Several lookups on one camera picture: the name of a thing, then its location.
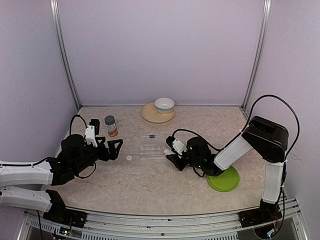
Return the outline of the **small white pill bottle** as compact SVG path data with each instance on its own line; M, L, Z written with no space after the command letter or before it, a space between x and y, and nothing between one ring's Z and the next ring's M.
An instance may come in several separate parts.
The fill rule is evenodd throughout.
M168 149L168 148L166 148L164 151L164 154L167 156L167 155L174 155L175 153L172 151L172 150L170 150L170 149Z

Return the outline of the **clear plastic pill organizer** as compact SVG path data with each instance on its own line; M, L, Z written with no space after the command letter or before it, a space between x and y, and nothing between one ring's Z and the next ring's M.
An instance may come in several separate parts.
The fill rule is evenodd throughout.
M163 135L148 134L140 137L139 156L158 157L164 155L165 137Z

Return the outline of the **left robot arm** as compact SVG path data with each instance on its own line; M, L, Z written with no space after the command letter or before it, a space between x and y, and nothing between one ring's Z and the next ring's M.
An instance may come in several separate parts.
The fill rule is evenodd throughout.
M81 173L96 162L114 161L123 145L122 139L107 141L95 137L86 141L80 134L72 134L61 142L57 157L47 157L38 162L0 163L0 204L5 207L31 209L48 213L63 223L70 218L70 211L57 191L36 191L26 185L62 186L83 179Z

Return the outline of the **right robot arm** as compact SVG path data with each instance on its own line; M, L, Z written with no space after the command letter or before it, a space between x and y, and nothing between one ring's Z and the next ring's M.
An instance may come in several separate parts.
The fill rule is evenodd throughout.
M261 202L257 208L256 218L266 222L275 212L284 182L286 152L288 148L288 130L275 122L255 116L248 126L230 143L217 153L212 153L209 143L201 136L190 138L183 143L174 135L166 139L165 157L182 171L189 166L201 170L208 184L219 192L233 191L239 184L240 176L234 163L249 152L256 152L265 162L264 189Z

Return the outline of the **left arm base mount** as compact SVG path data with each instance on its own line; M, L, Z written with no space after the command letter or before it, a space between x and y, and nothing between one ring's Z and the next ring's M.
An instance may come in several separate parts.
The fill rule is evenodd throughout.
M63 199L55 190L45 191L50 197L51 207L43 213L43 218L55 223L68 225L69 227L84 228L87 220L87 213L79 210L72 210L66 207Z

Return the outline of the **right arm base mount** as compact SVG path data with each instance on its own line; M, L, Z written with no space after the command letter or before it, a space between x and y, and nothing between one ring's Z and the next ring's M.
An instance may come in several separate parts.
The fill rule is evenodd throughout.
M271 204L263 200L260 201L258 208L241 211L238 215L242 228L268 223L283 217L278 202Z

